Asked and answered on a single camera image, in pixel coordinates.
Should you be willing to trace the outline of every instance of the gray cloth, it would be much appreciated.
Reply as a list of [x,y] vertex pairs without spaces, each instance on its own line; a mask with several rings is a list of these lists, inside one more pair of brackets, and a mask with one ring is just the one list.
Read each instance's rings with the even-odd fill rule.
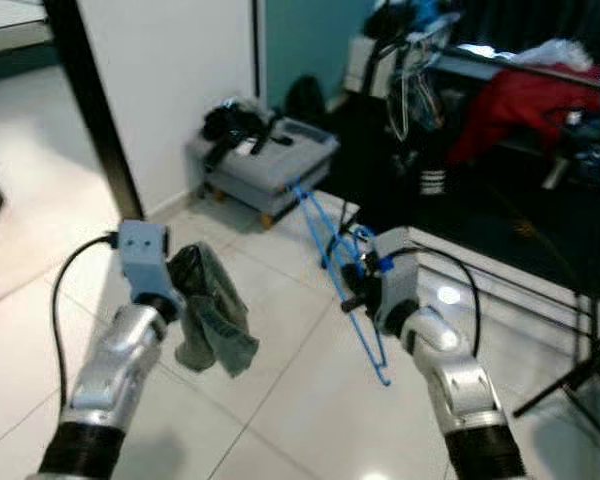
[[176,360],[194,372],[218,360],[231,377],[248,369],[260,342],[249,335],[248,309],[211,247],[183,248],[169,262],[169,274],[187,300]]

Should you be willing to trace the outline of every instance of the black rubber joint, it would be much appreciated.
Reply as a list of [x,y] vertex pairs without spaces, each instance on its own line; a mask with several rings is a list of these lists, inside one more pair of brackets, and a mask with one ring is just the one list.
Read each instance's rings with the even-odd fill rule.
[[460,430],[445,441],[459,480],[525,476],[520,450],[506,425]]
[[124,435],[117,428],[62,423],[47,448],[39,473],[111,478]]

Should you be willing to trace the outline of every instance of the white wall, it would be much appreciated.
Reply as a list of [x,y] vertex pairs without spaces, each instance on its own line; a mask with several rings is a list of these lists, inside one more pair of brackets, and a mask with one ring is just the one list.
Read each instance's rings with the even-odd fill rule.
[[184,146],[204,114],[253,92],[246,0],[80,0],[118,132],[145,213],[202,179]]

